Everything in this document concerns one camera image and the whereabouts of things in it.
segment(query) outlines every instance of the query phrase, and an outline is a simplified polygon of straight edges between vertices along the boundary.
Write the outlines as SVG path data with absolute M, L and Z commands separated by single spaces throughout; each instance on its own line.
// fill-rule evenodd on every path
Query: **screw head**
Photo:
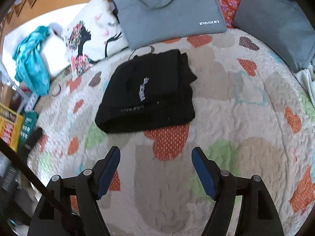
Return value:
M 92 170 L 91 169 L 87 169 L 87 170 L 83 171 L 83 175 L 85 175 L 85 176 L 89 176 L 91 174 L 92 174 Z
M 222 176 L 228 176 L 230 173 L 227 170 L 221 170 L 221 175 Z
M 52 181 L 56 182 L 59 180 L 59 176 L 58 175 L 54 175 L 52 178 L 51 178 Z
M 260 176 L 258 175 L 254 175 L 253 176 L 253 179 L 256 181 L 256 182 L 259 182 L 261 180 Z

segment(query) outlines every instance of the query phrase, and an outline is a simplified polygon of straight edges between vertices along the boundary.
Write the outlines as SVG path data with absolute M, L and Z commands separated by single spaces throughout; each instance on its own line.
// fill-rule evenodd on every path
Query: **white pillow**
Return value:
M 70 62 L 66 58 L 67 48 L 63 39 L 57 36 L 51 28 L 49 28 L 49 31 L 50 35 L 43 42 L 40 55 L 46 64 L 50 79 L 53 79 L 69 66 Z
M 97 61 L 128 47 L 107 0 L 91 0 L 63 30 L 73 79 Z

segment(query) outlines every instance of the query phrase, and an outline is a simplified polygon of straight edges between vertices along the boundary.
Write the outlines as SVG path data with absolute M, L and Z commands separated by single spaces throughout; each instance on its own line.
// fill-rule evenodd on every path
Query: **brown heart pattern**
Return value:
M 144 135 L 153 139 L 153 154 L 159 160 L 175 159 L 183 150 L 189 132 L 189 123 L 157 130 L 144 131 Z
M 94 77 L 92 78 L 92 80 L 89 83 L 89 86 L 94 88 L 95 86 L 100 84 L 100 76 L 101 76 L 102 72 L 99 71 L 98 73 L 96 73 L 96 75 L 94 75 Z
M 296 114 L 293 114 L 291 108 L 288 106 L 285 108 L 284 115 L 291 126 L 293 133 L 295 134 L 299 132 L 302 128 L 301 119 Z
M 198 48 L 203 45 L 206 45 L 212 41 L 212 36 L 211 35 L 194 35 L 194 36 L 189 36 L 187 37 L 187 41 L 194 47 Z
M 256 75 L 255 70 L 257 69 L 257 65 L 253 61 L 241 58 L 238 58 L 237 60 L 249 76 L 254 77 Z
M 84 100 L 83 99 L 81 99 L 78 102 L 76 102 L 76 105 L 74 106 L 74 109 L 72 111 L 73 114 L 75 114 L 83 104 L 84 104 Z
M 247 38 L 245 36 L 241 36 L 239 38 L 239 44 L 238 45 L 243 46 L 245 48 L 248 48 L 248 49 L 250 49 L 252 51 L 259 50 L 259 47 L 255 43 L 253 43 L 251 41 L 251 39 L 249 39 L 249 38 Z

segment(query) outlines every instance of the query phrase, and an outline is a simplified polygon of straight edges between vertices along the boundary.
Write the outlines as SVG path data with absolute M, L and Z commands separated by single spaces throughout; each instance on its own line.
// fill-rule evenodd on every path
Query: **white towel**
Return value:
M 314 68 L 310 64 L 306 69 L 298 71 L 297 73 L 293 74 L 299 83 L 303 86 L 303 88 L 308 92 L 311 98 L 311 102 L 315 107 L 315 75 L 314 75 Z

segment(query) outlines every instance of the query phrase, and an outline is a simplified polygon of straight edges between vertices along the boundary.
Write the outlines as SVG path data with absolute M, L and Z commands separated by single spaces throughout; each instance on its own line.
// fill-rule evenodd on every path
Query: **gray laptop bag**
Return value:
M 217 0 L 113 0 L 129 47 L 226 31 Z
M 241 0 L 232 24 L 266 43 L 294 73 L 314 56 L 315 31 L 292 0 Z

